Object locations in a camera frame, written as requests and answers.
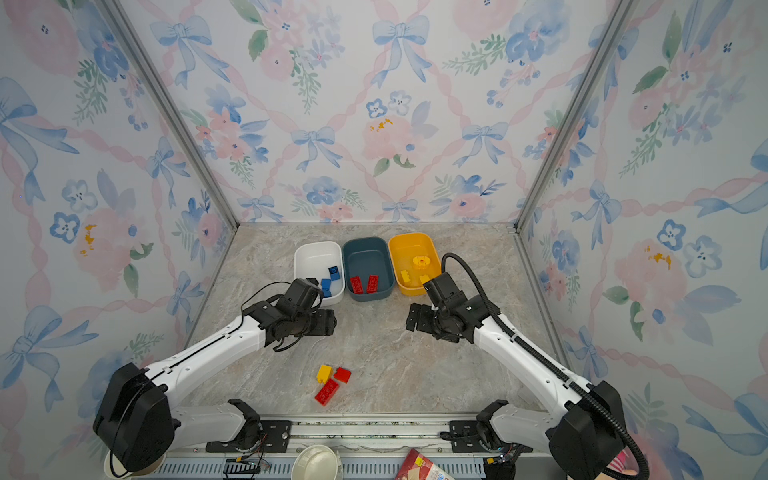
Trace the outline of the yellow lego duck piece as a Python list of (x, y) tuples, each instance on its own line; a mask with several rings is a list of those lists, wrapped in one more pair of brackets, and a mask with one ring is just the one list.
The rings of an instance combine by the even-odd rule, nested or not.
[(426, 255), (414, 256), (412, 264), (416, 270), (426, 270), (431, 264), (431, 258)]

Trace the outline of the small red lego brick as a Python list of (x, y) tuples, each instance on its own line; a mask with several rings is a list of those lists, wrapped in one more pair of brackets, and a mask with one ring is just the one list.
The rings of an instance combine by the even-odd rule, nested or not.
[(351, 372), (343, 367), (338, 367), (333, 374), (333, 379), (337, 382), (347, 384), (351, 378)]

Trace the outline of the long red lego brick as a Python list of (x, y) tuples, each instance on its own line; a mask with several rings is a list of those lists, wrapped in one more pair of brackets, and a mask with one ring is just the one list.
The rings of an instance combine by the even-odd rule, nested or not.
[(322, 406), (327, 406), (331, 399), (338, 392), (340, 385), (334, 379), (328, 379), (315, 395), (315, 400)]

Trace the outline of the white plastic container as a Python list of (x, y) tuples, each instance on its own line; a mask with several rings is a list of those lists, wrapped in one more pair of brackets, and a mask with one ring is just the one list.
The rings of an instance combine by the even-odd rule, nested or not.
[(341, 246), (333, 241), (314, 242), (298, 247), (294, 253), (295, 278), (315, 277), (320, 285), (322, 279), (330, 279), (329, 268), (332, 266), (339, 267), (341, 279), (332, 281), (332, 297), (323, 298), (323, 306), (336, 305), (344, 297), (346, 283)]

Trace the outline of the aluminium corner post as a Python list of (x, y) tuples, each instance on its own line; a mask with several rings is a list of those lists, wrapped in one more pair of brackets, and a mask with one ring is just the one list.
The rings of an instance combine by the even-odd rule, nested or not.
[(523, 233), (532, 222), (537, 202), (545, 190), (549, 176), (555, 170), (559, 158), (565, 150), (566, 143), (576, 130), (595, 90), (595, 85), (606, 69), (606, 65), (626, 29), (634, 7), (634, 1), (617, 1), (615, 9), (608, 17), (605, 29), (599, 38), (599, 43), (583, 72), (582, 80), (575, 89), (574, 96), (565, 110), (561, 128), (555, 136), (547, 155), (544, 157), (541, 168), (535, 176), (532, 187), (526, 197), (526, 202), (514, 224), (517, 235)]
[(125, 49), (128, 58), (137, 67), (143, 81), (147, 85), (153, 102), (161, 112), (162, 119), (178, 141), (188, 162), (211, 196), (213, 203), (223, 214), (227, 225), (233, 230), (237, 230), (240, 222), (235, 218), (232, 208), (213, 176), (213, 172), (206, 165), (196, 146), (192, 133), (182, 118), (180, 110), (163, 84), (159, 71), (144, 48), (120, 2), (96, 1), (95, 4), (108, 26), (113, 30), (120, 45)]

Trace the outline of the brown paper cup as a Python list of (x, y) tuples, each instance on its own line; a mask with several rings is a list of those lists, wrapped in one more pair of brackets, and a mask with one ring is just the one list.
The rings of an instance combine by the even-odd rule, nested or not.
[(129, 471), (112, 452), (109, 452), (104, 459), (104, 474), (108, 479), (128, 479), (147, 476), (157, 471), (164, 463), (166, 457), (167, 455), (163, 454), (151, 465), (136, 471)]

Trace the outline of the dark teal plastic container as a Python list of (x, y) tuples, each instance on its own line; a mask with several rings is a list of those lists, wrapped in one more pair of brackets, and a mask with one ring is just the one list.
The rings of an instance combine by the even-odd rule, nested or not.
[[(357, 302), (383, 300), (390, 296), (395, 286), (395, 274), (387, 243), (380, 237), (364, 237), (347, 241), (342, 246), (345, 283), (350, 296)], [(379, 277), (379, 291), (367, 294), (370, 275)], [(350, 278), (359, 276), (365, 293), (355, 295), (350, 288)]]

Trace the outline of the pink plush toy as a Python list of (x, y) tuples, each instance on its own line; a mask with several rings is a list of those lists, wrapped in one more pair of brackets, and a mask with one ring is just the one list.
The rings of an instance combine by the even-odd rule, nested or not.
[(633, 460), (630, 458), (630, 452), (628, 450), (621, 451), (607, 466), (613, 472), (622, 473), (629, 476), (635, 476), (637, 474), (634, 468)]

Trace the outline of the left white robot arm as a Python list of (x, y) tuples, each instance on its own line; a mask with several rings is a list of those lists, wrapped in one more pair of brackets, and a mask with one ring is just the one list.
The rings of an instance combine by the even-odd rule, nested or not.
[(330, 336), (331, 309), (303, 312), (262, 301), (191, 347), (144, 368), (129, 362), (111, 376), (93, 431), (107, 447), (104, 470), (121, 479), (152, 472), (167, 453), (203, 443), (250, 452), (266, 439), (261, 417), (247, 402), (185, 407), (198, 386), (242, 357), (289, 336)]

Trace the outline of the yellow plastic container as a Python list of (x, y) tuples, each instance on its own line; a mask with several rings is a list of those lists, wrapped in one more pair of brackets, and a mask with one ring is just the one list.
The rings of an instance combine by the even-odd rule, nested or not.
[[(424, 284), (420, 283), (419, 277), (428, 275), (431, 280), (441, 273), (440, 259), (432, 238), (420, 232), (396, 235), (389, 240), (388, 248), (400, 292), (405, 296), (425, 295)], [(431, 258), (431, 264), (426, 270), (416, 270), (412, 264), (412, 258), (419, 255)], [(402, 270), (410, 273), (410, 285), (403, 284), (400, 274)]]

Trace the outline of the aluminium corner post left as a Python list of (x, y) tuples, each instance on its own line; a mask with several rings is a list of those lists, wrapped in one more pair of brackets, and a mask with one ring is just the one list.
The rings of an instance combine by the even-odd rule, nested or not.
[(147, 85), (153, 102), (161, 112), (162, 119), (178, 141), (188, 162), (211, 196), (213, 203), (223, 214), (227, 225), (233, 230), (237, 230), (240, 222), (235, 218), (232, 208), (213, 176), (213, 172), (206, 165), (196, 146), (192, 133), (182, 118), (180, 110), (163, 84), (159, 71), (144, 48), (120, 2), (96, 1), (95, 4), (108, 26), (113, 30), (120, 45), (125, 49), (128, 58), (137, 67), (143, 81)]

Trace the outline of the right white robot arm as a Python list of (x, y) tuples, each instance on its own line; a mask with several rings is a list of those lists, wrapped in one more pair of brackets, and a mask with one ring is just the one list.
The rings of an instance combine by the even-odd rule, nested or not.
[(475, 417), (474, 427), (452, 427), (444, 438), (488, 452), (527, 447), (549, 453), (572, 479), (611, 473), (611, 463), (627, 444), (617, 433), (626, 425), (618, 392), (556, 362), (513, 326), (494, 305), (479, 297), (452, 309), (414, 303), (406, 318), (409, 331), (437, 340), (465, 340), (504, 365), (542, 405), (520, 409), (497, 399)]

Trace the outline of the aluminium corner post right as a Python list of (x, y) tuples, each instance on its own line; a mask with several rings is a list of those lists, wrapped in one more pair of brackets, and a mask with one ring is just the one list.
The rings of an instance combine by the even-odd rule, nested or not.
[(523, 233), (532, 222), (537, 202), (545, 190), (549, 176), (555, 170), (559, 158), (565, 150), (566, 143), (576, 130), (595, 90), (595, 85), (606, 69), (606, 65), (626, 29), (634, 7), (634, 1), (617, 1), (615, 9), (608, 17), (605, 29), (599, 38), (599, 43), (583, 72), (582, 80), (575, 89), (574, 96), (565, 110), (561, 128), (555, 136), (547, 155), (544, 157), (541, 168), (535, 176), (532, 187), (526, 197), (526, 202), (514, 224), (517, 235)]

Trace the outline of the red snack packet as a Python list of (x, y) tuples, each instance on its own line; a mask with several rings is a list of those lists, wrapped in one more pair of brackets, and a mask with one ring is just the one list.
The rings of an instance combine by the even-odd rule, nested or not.
[(412, 448), (398, 470), (396, 480), (453, 480), (447, 472)]

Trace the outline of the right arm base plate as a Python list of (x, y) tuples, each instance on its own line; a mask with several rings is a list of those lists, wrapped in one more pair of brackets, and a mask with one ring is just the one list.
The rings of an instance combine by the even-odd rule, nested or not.
[(482, 453), (504, 456), (517, 453), (531, 453), (532, 448), (503, 442), (491, 429), (488, 422), (477, 420), (452, 420), (448, 429), (439, 433), (439, 438), (450, 444), (453, 453)]

